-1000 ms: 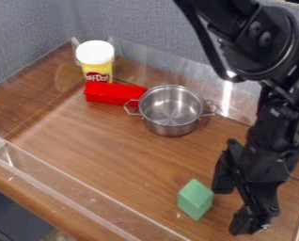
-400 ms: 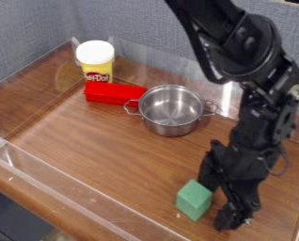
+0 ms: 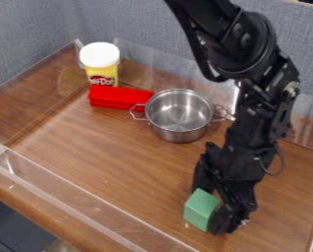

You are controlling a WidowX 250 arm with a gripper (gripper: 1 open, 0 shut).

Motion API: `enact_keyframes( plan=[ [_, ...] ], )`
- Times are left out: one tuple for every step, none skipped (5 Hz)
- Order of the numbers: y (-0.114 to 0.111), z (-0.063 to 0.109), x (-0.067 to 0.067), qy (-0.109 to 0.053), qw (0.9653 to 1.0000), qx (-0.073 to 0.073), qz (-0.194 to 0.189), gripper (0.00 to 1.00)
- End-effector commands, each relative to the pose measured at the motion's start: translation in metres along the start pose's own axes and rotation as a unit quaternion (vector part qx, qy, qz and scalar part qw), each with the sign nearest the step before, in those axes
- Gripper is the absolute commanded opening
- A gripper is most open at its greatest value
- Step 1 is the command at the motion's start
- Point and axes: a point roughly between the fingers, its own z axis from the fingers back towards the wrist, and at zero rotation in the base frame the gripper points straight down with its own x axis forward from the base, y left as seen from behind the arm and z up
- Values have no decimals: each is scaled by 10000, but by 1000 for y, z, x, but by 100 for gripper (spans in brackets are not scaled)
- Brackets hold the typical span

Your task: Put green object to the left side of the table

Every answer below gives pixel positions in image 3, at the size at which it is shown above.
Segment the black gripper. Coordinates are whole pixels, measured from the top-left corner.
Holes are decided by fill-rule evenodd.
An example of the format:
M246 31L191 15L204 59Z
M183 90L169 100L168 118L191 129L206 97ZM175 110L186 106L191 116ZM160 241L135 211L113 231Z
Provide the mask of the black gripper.
M250 219L250 211L256 209L255 184L263 179L266 169L274 160L274 146L254 149L219 148L214 143L204 144L195 165L192 191L208 194L216 189L212 171L216 170L234 196L246 206L223 203L212 214L207 230L214 235L232 233Z

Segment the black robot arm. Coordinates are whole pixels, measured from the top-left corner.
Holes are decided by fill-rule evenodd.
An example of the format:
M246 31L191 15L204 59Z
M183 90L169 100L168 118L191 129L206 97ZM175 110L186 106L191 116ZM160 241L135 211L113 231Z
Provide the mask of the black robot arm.
M270 20L230 0L164 0L184 31L196 65L212 82L234 80L239 96L224 144L204 144L192 190L218 193L222 205L208 218L214 234L232 232L256 209L255 185L275 158L276 140L291 127L299 73L282 53Z

